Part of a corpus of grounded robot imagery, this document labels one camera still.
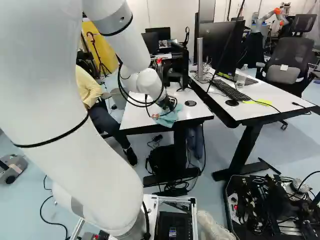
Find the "yellow sticky note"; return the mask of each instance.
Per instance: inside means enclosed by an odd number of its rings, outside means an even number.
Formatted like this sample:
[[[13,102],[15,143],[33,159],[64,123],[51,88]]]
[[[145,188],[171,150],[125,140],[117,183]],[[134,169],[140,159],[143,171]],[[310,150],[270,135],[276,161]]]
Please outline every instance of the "yellow sticky note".
[[[264,100],[264,99],[258,99],[256,101],[249,100],[249,101],[243,101],[243,102],[245,104],[261,104],[264,106],[272,105],[272,101]]]

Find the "white desk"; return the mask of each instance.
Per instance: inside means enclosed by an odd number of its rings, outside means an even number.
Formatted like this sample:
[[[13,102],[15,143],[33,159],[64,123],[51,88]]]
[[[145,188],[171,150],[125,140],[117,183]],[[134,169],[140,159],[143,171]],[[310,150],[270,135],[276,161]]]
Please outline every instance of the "white desk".
[[[198,95],[191,89],[185,89],[184,91],[177,91],[180,88],[180,85],[177,82],[171,82],[170,87],[166,88],[167,93],[170,96],[175,97],[178,100],[178,103],[183,105],[183,109],[178,112],[178,122],[186,120],[196,120],[202,118],[212,118],[213,114],[208,109],[207,105],[198,97]],[[145,95],[142,93],[130,93],[130,96],[138,101],[144,102]],[[186,106],[185,101],[192,100],[196,102],[195,106]],[[161,107],[156,104],[148,107],[150,115],[160,113]],[[124,114],[122,117],[122,122],[120,130],[128,130],[141,128],[146,126],[157,125],[157,123],[148,116],[145,108],[140,108],[126,103]]]
[[[251,174],[270,168],[270,165],[264,161],[246,165],[246,161],[255,146],[263,125],[303,115],[309,111],[320,114],[320,107],[311,102],[303,100],[302,98],[292,95],[291,93],[264,81],[246,75],[239,70],[237,70],[236,73],[258,81],[256,84],[244,86],[240,89],[240,92],[256,101],[271,101],[271,105],[280,112],[271,106],[257,103],[248,104],[239,102],[238,106],[229,106],[226,104],[226,101],[230,99],[229,97],[223,96],[225,95],[224,93],[223,95],[219,95],[222,94],[222,92],[213,86],[209,89],[210,93],[206,93],[209,83],[201,84],[195,80],[194,73],[189,73],[189,76],[192,78],[192,81],[190,82],[192,89],[228,128],[236,128],[240,124],[246,126],[229,168],[212,173],[212,177],[216,181],[228,180],[232,175]],[[235,84],[232,81],[222,77],[220,77],[220,79],[235,88]],[[292,102],[304,106],[305,108],[293,105]]]
[[[212,68],[209,70],[209,72],[212,74],[215,73],[215,71]],[[306,100],[303,100],[300,97],[292,95],[291,93],[288,93],[280,88],[272,86],[257,78],[251,77],[241,72],[238,69],[236,70],[236,73],[240,75],[244,75],[247,78],[251,78],[258,81],[258,83],[256,84],[244,86],[242,89],[239,90],[240,92],[244,93],[245,95],[249,96],[250,98],[256,101],[258,101],[259,99],[271,101],[271,105],[277,108],[280,112],[285,113],[285,112],[301,109],[300,106],[293,105],[292,102],[300,104],[305,108],[310,108],[315,106],[314,104]],[[193,78],[194,73],[190,73],[189,76]],[[235,84],[232,81],[229,81],[222,77],[219,77],[219,78],[223,80],[225,83],[227,83],[228,85],[230,85],[231,87],[235,88]],[[209,83],[201,84],[196,80],[194,82],[197,83],[203,90],[207,91]],[[209,92],[210,92],[209,96],[214,101],[216,101],[235,121],[243,121],[246,119],[278,114],[278,111],[275,110],[274,108],[270,106],[256,104],[256,103],[248,104],[248,103],[239,102],[239,106],[229,106],[225,103],[226,100],[230,99],[229,97],[215,94],[215,93],[220,93],[220,94],[224,94],[224,93],[217,90],[214,86],[210,87]]]
[[[178,179],[193,178],[199,174],[200,170],[197,167],[186,168],[186,128],[196,127],[206,120],[213,119],[214,115],[193,90],[187,88],[184,91],[177,91],[179,88],[180,85],[177,82],[171,82],[170,87],[166,88],[167,93],[175,97],[178,103],[183,105],[183,109],[178,112],[178,121],[173,124],[172,128],[157,124],[148,116],[145,108],[126,103],[120,126],[120,131],[124,134],[135,135],[173,131],[175,156],[172,156],[172,166],[177,168],[177,174],[170,178],[156,175],[146,176],[143,178],[144,187],[156,186],[157,184]],[[145,101],[144,94],[131,92],[130,96],[141,102]],[[195,101],[197,104],[195,106],[186,106],[185,101],[188,100]],[[150,115],[161,113],[162,111],[156,104],[148,107],[148,110]]]

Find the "black keyboard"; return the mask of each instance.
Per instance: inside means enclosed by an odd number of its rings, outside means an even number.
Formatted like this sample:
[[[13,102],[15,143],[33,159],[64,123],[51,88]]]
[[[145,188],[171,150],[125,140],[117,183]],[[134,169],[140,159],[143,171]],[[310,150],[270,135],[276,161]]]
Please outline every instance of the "black keyboard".
[[[226,84],[221,79],[214,79],[211,83],[216,89],[220,90],[224,94],[226,94],[229,98],[236,100],[236,101],[249,101],[251,100],[250,97],[239,92],[238,90],[234,89],[232,86]]]

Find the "yellow shirt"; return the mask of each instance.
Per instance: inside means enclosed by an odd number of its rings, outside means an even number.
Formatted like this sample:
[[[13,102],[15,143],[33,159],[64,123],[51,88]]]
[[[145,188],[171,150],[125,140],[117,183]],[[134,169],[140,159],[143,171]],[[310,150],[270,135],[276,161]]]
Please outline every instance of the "yellow shirt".
[[[75,79],[82,102],[90,109],[103,94],[102,89],[96,80],[78,65],[75,66]]]

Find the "yellow wall panel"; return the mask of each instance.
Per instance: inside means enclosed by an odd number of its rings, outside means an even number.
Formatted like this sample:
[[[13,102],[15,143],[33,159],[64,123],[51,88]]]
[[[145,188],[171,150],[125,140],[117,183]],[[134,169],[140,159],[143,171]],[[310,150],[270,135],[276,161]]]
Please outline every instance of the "yellow wall panel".
[[[87,36],[87,32],[94,34],[95,47],[100,56],[101,62],[113,73],[118,68],[118,59],[113,48],[107,43],[106,39],[99,33],[98,29],[92,23],[92,21],[84,21],[82,23],[83,35],[90,51],[93,54],[94,61],[99,69],[99,60],[96,54],[95,48]]]

